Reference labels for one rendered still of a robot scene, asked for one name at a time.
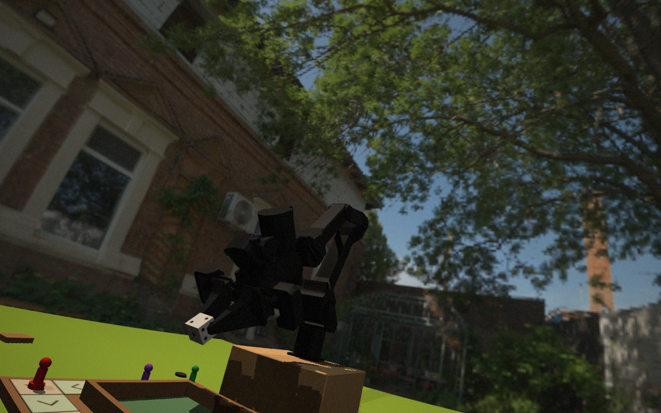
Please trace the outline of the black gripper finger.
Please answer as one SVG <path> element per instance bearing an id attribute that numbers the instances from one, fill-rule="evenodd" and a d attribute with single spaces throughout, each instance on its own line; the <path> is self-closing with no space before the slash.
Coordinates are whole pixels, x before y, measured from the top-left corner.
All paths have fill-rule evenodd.
<path id="1" fill-rule="evenodd" d="M 244 285 L 237 301 L 209 324 L 207 332 L 213 335 L 267 324 L 262 292 Z"/>
<path id="2" fill-rule="evenodd" d="M 213 317 L 213 319 L 217 319 L 222 312 L 230 307 L 230 303 L 228 301 L 224 280 L 212 278 L 209 285 L 212 292 L 204 306 L 200 308 L 199 313 L 201 312 Z"/>

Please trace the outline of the dark red game pawn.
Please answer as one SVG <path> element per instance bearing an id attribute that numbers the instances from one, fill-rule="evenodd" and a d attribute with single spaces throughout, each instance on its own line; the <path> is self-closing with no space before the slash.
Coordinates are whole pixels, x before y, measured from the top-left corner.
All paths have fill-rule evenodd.
<path id="1" fill-rule="evenodd" d="M 32 389 L 32 390 L 42 390 L 45 387 L 45 374 L 48 371 L 48 367 L 52 364 L 52 359 L 46 357 L 43 359 L 40 359 L 39 363 L 39 368 L 37 369 L 37 373 L 35 373 L 35 377 L 33 381 L 31 380 L 27 386 L 27 388 Z"/>

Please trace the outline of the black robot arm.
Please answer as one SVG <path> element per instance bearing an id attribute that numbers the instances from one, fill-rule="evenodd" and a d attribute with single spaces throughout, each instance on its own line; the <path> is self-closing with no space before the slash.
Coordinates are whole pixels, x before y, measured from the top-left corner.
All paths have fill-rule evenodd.
<path id="1" fill-rule="evenodd" d="M 259 270 L 263 280 L 272 275 L 277 261 L 285 267 L 287 283 L 301 286 L 304 306 L 304 321 L 300 324 L 294 351 L 287 354 L 322 363 L 325 332 L 335 333 L 337 329 L 334 286 L 352 244 L 364 237 L 369 219 L 351 205 L 332 204 L 309 228 L 295 232 L 292 206 L 262 209 L 258 216 L 260 235 L 237 233 L 224 252 L 239 267 L 235 272 Z M 326 252 L 325 246 L 334 233 Z M 303 266 L 317 267 L 320 262 L 314 279 L 304 280 Z M 305 321 L 324 327 L 305 324 Z"/>

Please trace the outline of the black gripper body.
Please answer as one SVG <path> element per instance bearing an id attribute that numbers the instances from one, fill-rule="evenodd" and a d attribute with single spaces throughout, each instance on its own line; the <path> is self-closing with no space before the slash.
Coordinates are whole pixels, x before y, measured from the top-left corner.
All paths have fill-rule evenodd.
<path id="1" fill-rule="evenodd" d="M 212 267 L 202 267 L 195 270 L 195 282 L 199 288 L 200 300 L 203 304 L 211 294 L 209 282 L 212 278 L 224 280 L 228 301 L 236 302 L 244 285 L 257 287 L 262 292 L 267 319 L 279 310 L 277 325 L 289 331 L 295 331 L 304 321 L 304 306 L 302 305 L 301 289 L 295 284 L 288 284 L 288 275 L 285 267 L 278 264 L 268 279 L 263 280 L 259 270 L 236 271 L 233 279 L 224 275 L 222 270 Z"/>

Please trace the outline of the green pawn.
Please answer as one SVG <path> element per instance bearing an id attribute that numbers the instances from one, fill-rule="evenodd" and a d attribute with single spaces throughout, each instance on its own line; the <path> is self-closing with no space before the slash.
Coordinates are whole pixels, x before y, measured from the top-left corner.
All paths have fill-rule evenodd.
<path id="1" fill-rule="evenodd" d="M 196 365 L 193 366 L 192 372 L 190 374 L 189 381 L 192 381 L 192 382 L 195 383 L 195 378 L 196 378 L 196 375 L 197 375 L 198 372 L 199 372 L 199 366 L 196 366 Z"/>

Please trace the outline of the purple game pawn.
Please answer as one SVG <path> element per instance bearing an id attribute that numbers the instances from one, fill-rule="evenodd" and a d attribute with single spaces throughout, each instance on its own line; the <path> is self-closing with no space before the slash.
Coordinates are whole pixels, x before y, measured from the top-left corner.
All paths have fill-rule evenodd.
<path id="1" fill-rule="evenodd" d="M 150 376 L 150 371 L 152 371 L 153 366 L 152 364 L 145 364 L 144 372 L 141 378 L 141 381 L 149 381 L 149 376 Z"/>

